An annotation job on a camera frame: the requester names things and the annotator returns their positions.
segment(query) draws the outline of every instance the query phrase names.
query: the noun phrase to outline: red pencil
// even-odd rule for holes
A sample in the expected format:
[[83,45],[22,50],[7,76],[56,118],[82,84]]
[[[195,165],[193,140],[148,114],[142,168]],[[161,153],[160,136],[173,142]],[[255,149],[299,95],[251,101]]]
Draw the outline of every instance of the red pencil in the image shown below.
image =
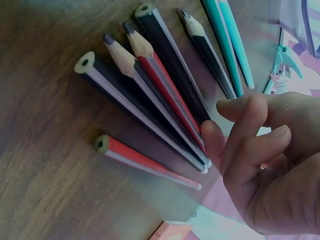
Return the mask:
[[123,23],[131,47],[138,61],[143,65],[154,84],[161,91],[183,125],[190,132],[194,141],[205,153],[204,142],[200,136],[200,129],[187,105],[179,94],[165,67],[158,58],[151,44],[127,23]]
[[94,141],[94,149],[114,160],[127,164],[136,169],[140,169],[147,173],[171,180],[175,183],[201,190],[202,185],[192,181],[184,176],[174,173],[158,162],[142,155],[141,153],[133,150],[132,148],[122,144],[116,139],[103,134]]

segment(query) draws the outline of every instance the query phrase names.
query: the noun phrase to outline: wooden table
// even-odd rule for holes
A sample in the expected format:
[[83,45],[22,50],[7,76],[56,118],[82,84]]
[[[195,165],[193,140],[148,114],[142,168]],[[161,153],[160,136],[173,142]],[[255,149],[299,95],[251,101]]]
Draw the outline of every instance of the wooden table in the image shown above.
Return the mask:
[[[154,0],[201,89],[213,119],[225,98],[188,42],[174,8],[186,8],[218,49],[199,0]],[[146,240],[162,220],[186,221],[218,171],[196,172],[73,73],[102,33],[129,46],[121,22],[141,0],[4,0],[0,3],[0,239]],[[256,91],[265,87],[279,43],[278,0],[229,0]],[[190,190],[95,153],[100,133],[199,181]]]

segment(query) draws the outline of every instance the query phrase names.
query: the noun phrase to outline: teal plastic object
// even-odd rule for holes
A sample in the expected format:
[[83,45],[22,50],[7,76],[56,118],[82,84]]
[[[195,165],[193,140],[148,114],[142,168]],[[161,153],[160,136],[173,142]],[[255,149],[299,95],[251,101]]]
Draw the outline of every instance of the teal plastic object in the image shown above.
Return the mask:
[[229,3],[227,0],[219,0],[219,5],[220,5],[220,9],[223,14],[225,24],[231,38],[233,49],[239,60],[239,64],[242,68],[246,84],[250,89],[254,89],[255,83],[252,77],[246,51],[245,51],[243,42],[241,40],[241,36],[238,30],[234,15],[232,14],[231,8],[229,6]]
[[237,59],[229,36],[228,28],[224,20],[223,14],[219,7],[218,0],[202,0],[203,6],[207,12],[208,18],[211,21],[211,26],[218,38],[224,55],[226,65],[229,69],[235,94],[240,97],[244,94],[241,84],[240,73],[238,69]]
[[289,68],[295,70],[296,74],[298,74],[298,76],[301,79],[304,78],[304,74],[301,68],[301,66],[303,66],[304,64],[302,63],[298,55],[291,48],[283,45],[279,45],[275,53],[275,60],[273,66],[274,74],[278,73],[281,64],[289,66]]

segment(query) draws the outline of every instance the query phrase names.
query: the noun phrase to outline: pencil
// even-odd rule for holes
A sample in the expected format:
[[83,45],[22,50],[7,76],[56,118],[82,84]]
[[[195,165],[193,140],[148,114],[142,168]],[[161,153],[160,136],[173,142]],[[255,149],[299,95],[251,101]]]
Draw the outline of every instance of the pencil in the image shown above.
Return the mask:
[[222,66],[216,51],[214,50],[210,40],[202,25],[195,20],[186,10],[181,10],[187,32],[194,45],[203,56],[211,72],[217,79],[224,94],[228,99],[236,99],[236,93],[233,89],[224,67]]
[[179,122],[180,120],[176,117],[177,115],[174,111],[172,111],[169,104],[166,102],[159,90],[150,80],[138,60],[109,35],[105,34],[103,36],[103,39],[113,61],[118,66],[122,74],[132,78],[136,82],[136,84],[139,85],[139,87],[154,104],[155,108],[157,108],[162,113],[165,119],[170,123],[170,125],[183,139],[183,141],[187,144],[191,151],[195,153],[198,159],[204,165],[209,164],[209,159],[206,157],[205,153],[191,142],[192,137],[186,136],[190,134],[187,130],[183,131],[183,129],[185,129],[184,125],[181,124],[180,126],[178,126],[177,122]]
[[167,169],[160,163],[150,159],[145,155],[142,155],[141,153],[133,150],[132,148],[106,134],[100,135],[94,141],[93,147],[98,153],[104,154],[105,156],[129,165],[130,167],[159,176],[189,188],[196,190],[201,190],[202,188],[200,183]]
[[197,123],[210,120],[204,98],[158,9],[152,3],[143,3],[134,16]]
[[229,3],[227,0],[219,0],[219,5],[220,5],[221,12],[224,16],[225,24],[231,38],[232,46],[239,60],[239,64],[242,68],[245,82],[250,89],[254,89],[255,83],[250,70],[245,47],[241,40],[237,23],[235,21],[234,15],[232,14]]
[[122,108],[127,114],[140,122],[162,142],[170,146],[192,167],[203,174],[208,172],[207,167],[200,163],[180,143],[179,139],[163,126],[163,123],[158,120],[159,118],[146,108],[148,99],[142,98],[143,92],[139,92],[140,88],[129,77],[121,74],[116,68],[110,69],[106,67],[93,51],[87,52],[78,60],[74,66],[74,71]]
[[133,30],[128,23],[124,22],[123,27],[138,61],[149,74],[150,78],[161,91],[172,109],[176,112],[179,119],[192,135],[194,141],[198,144],[200,149],[205,152],[204,142],[200,136],[198,124],[194,120],[153,47],[143,36]]
[[235,88],[235,93],[237,97],[240,97],[244,94],[244,90],[242,88],[238,63],[218,0],[201,0],[201,2],[205,13],[210,20],[209,22],[211,24],[211,28],[215,32],[221,47],[230,77],[233,82],[233,86]]

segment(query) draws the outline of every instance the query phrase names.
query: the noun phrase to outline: pencil tip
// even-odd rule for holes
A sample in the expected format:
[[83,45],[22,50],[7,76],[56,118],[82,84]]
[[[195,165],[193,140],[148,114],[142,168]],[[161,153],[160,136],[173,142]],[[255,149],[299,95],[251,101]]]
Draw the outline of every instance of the pencil tip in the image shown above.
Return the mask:
[[114,39],[107,34],[103,34],[103,40],[106,44],[111,45],[114,43]]
[[181,12],[182,12],[183,16],[185,16],[186,18],[190,18],[191,17],[190,14],[186,10],[181,9]]
[[123,22],[122,26],[127,34],[133,34],[135,32],[135,30],[127,22]]

